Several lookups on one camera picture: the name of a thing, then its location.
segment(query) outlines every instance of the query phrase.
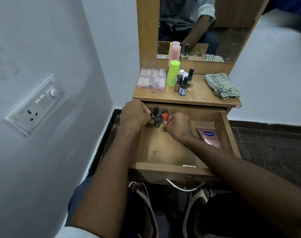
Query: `forearm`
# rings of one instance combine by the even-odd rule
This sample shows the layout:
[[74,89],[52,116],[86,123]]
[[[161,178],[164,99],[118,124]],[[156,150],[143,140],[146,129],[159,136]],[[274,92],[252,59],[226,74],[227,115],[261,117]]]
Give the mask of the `forearm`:
[[211,17],[208,15],[203,15],[196,22],[195,26],[192,28],[188,36],[182,41],[182,43],[189,44],[189,49],[195,46],[199,39],[208,30],[211,22]]
[[301,189],[194,136],[182,144],[259,213],[291,237],[301,237]]
[[135,134],[121,125],[69,226],[103,238],[118,237],[125,214],[130,152]]

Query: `white knob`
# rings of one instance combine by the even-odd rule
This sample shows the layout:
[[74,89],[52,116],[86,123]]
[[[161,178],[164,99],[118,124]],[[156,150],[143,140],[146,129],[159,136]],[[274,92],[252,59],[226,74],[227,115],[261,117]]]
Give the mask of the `white knob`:
[[53,97],[58,97],[60,95],[60,91],[56,88],[50,90],[50,95]]

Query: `person's left hand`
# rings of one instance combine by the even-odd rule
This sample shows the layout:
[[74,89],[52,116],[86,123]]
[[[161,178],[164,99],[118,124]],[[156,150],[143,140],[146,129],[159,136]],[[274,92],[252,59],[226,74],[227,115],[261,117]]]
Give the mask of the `person's left hand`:
[[136,134],[142,126],[151,120],[150,110],[138,99],[127,102],[122,108],[119,128],[125,128],[126,132]]

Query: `wall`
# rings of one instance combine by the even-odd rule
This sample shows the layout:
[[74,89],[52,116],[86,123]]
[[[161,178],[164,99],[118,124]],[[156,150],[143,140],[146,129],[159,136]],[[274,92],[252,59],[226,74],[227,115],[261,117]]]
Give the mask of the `wall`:
[[136,0],[82,0],[112,102],[133,96],[139,72]]
[[[0,57],[0,237],[54,237],[113,111],[81,0],[0,0]],[[51,73],[65,93],[27,137],[4,117]]]
[[230,74],[243,103],[230,120],[301,126],[300,23],[278,10],[260,18]]

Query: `drawer handle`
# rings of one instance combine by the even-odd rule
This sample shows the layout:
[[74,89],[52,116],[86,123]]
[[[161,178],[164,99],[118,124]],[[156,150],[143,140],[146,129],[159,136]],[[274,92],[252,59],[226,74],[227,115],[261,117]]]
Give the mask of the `drawer handle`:
[[183,192],[192,192],[192,191],[195,191],[196,189],[199,189],[202,185],[204,185],[205,182],[203,182],[202,184],[198,185],[197,187],[193,188],[193,189],[183,189],[183,188],[180,188],[178,186],[176,186],[171,180],[169,179],[166,179],[169,184],[171,184],[173,187],[175,187],[176,189],[180,190],[180,191],[183,191]]

